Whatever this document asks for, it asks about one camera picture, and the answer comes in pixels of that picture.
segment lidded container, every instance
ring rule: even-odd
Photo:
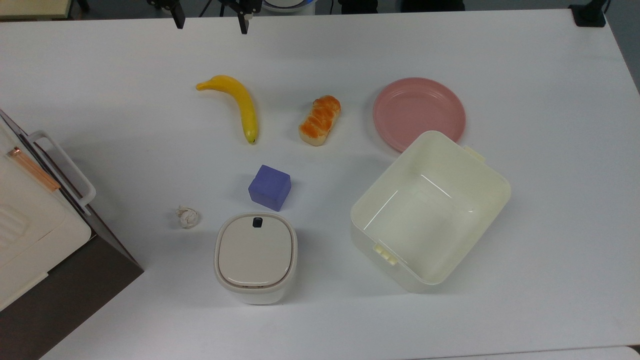
[[[278,302],[292,283],[297,260],[296,231],[280,215],[236,215],[218,233],[216,278],[247,304]]]
[[[510,196],[482,156],[427,131],[351,208],[351,239],[404,289],[424,292],[458,266]]]

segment plate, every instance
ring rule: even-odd
[[[443,84],[425,78],[406,78],[380,92],[373,105],[373,121],[382,139],[403,152],[429,130],[458,142],[467,117],[456,94]]]

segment banana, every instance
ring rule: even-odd
[[[242,128],[244,137],[250,144],[255,143],[258,137],[258,120],[255,116],[255,109],[249,92],[240,81],[226,75],[217,75],[211,80],[196,85],[198,91],[217,90],[226,92],[234,97],[240,108],[240,118],[242,120]]]

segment container handle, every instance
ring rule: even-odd
[[[481,163],[484,163],[484,156],[478,154],[475,150],[471,149],[468,146],[465,146],[462,149],[464,149],[469,155],[471,155],[474,158],[476,158],[477,161],[480,161]]]
[[[398,259],[393,256],[389,251],[385,250],[380,244],[376,244],[373,247],[373,250],[377,252],[384,260],[387,260],[387,263],[390,263],[391,266],[395,266],[398,263]]]

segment cube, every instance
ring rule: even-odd
[[[289,190],[291,190],[291,176],[263,165],[249,185],[249,196],[260,205],[280,211]]]

